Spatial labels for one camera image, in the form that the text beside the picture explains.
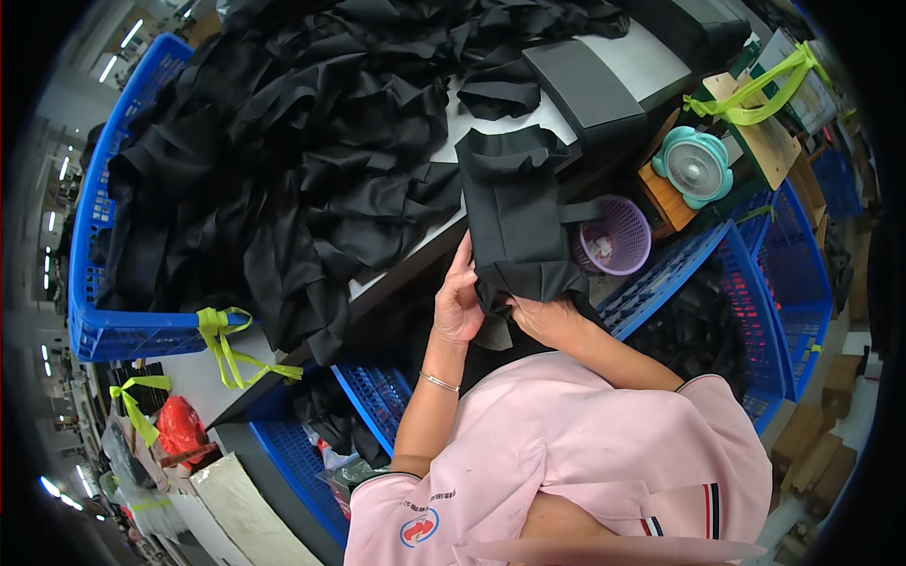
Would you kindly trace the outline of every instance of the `woman's right hand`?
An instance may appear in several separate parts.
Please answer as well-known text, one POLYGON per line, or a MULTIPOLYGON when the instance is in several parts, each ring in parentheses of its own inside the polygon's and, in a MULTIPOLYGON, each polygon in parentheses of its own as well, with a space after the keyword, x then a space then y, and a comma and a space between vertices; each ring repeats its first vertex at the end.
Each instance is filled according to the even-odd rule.
POLYGON ((573 301, 566 298, 538 302, 513 296, 506 304, 513 307, 513 320, 523 332, 559 351, 568 351, 574 346, 589 323, 576 310, 573 301))

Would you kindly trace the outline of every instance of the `embroidered logo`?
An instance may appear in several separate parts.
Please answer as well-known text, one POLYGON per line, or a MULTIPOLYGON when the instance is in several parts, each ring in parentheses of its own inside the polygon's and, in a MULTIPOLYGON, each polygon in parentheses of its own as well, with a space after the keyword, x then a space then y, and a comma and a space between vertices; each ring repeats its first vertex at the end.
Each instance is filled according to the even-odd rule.
POLYGON ((408 548, 415 548, 419 542, 425 542, 438 529, 440 517, 431 507, 415 519, 404 523, 400 528, 400 540, 408 548))

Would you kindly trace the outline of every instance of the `red plastic bag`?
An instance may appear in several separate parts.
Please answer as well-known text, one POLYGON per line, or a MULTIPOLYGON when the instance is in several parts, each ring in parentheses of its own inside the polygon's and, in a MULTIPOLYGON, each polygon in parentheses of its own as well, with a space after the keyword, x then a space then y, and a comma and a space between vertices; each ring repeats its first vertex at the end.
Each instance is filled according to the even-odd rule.
MULTIPOLYGON (((201 448, 207 444, 205 428, 198 419, 198 413, 182 397, 170 397, 160 408, 158 417, 158 430, 160 446, 164 451, 176 456, 189 450, 201 448)), ((192 464, 198 464, 205 456, 190 458, 181 464, 192 469, 192 464)))

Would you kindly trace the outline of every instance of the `purple wastebasket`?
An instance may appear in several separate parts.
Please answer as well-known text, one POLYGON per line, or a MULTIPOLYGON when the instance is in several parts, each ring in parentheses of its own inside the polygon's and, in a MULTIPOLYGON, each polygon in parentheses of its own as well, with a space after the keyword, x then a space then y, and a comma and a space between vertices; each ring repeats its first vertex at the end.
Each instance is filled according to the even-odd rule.
POLYGON ((606 195, 598 198, 604 209, 601 220, 583 222, 576 231, 573 258, 584 271, 629 275, 635 273, 651 252, 651 227, 645 215, 630 200, 606 195), (610 253, 601 257, 603 242, 610 253))

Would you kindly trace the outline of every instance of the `worktable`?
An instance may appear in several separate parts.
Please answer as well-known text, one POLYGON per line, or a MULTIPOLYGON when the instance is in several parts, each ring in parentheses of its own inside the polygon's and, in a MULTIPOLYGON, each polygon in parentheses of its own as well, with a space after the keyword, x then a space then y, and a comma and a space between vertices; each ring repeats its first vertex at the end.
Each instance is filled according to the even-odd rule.
MULTIPOLYGON (((689 67, 634 20, 629 32, 620 39, 596 35, 577 36, 576 39, 586 43, 607 63, 646 111, 675 96, 694 80, 689 67)), ((575 132, 543 91, 540 105, 531 114, 489 121, 476 119, 467 110, 460 108, 455 96, 458 88, 458 82, 450 84, 450 103, 447 106, 448 140, 432 160, 456 163, 454 146, 472 128, 494 134, 520 130, 534 124, 553 131, 570 147, 573 160, 581 155, 575 132)), ((564 163, 564 167, 573 160, 564 163)), ((352 319, 361 317, 421 269, 453 249, 466 227, 466 206, 463 201, 456 214, 442 225, 431 226, 421 242, 398 264, 383 273, 362 273, 350 282, 352 319)), ((231 335, 229 341, 236 350, 266 364, 303 365, 311 358, 306 344, 294 352, 271 351, 264 333, 257 325, 231 335)), ((164 370, 170 377, 171 394, 183 397, 195 408, 206 427, 240 416, 252 402, 281 380, 275 374, 269 374, 254 386, 228 389, 221 383, 217 363, 209 351, 149 360, 152 361, 163 363, 164 370)), ((242 363, 239 368, 243 379, 250 379, 258 370, 255 366, 242 363)))

